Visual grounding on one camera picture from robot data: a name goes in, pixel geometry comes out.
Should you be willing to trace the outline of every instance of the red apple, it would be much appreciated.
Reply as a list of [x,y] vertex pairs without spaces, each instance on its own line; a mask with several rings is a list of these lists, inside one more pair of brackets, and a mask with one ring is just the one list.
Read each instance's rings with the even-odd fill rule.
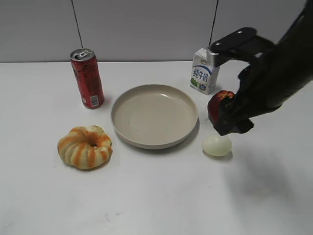
[[233,98],[234,95],[234,92],[222,90],[212,96],[207,104],[207,111],[209,113],[209,118],[211,122],[213,122],[213,124],[215,124],[219,120],[220,102],[226,97]]

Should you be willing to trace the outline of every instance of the plate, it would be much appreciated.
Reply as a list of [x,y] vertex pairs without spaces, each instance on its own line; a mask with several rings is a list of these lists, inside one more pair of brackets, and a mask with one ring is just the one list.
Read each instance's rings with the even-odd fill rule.
[[163,149],[186,139],[195,128],[198,110],[184,92],[165,85],[144,85],[123,93],[114,103],[117,135],[139,148]]

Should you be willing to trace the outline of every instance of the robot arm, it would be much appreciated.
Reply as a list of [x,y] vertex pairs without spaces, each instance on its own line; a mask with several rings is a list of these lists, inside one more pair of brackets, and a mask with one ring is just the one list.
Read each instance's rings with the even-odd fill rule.
[[222,100],[219,119],[213,123],[220,135],[249,131],[254,126],[249,118],[275,111],[312,80],[313,0],[307,0],[276,45],[256,35],[255,29],[242,28],[213,43],[207,54],[214,66],[230,59],[250,63],[238,76],[237,93]]

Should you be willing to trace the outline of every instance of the white milk carton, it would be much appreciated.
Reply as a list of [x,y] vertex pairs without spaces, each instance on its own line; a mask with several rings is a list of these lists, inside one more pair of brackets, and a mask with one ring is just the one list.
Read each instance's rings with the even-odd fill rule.
[[219,70],[220,67],[213,67],[207,58],[206,49],[201,48],[194,55],[190,86],[203,94],[210,94],[215,89]]

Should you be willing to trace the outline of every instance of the red soda can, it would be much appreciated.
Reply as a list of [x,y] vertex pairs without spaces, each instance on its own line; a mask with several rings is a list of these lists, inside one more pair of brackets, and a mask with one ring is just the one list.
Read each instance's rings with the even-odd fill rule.
[[75,50],[70,54],[70,61],[83,104],[92,109],[101,106],[104,95],[94,52],[87,48]]

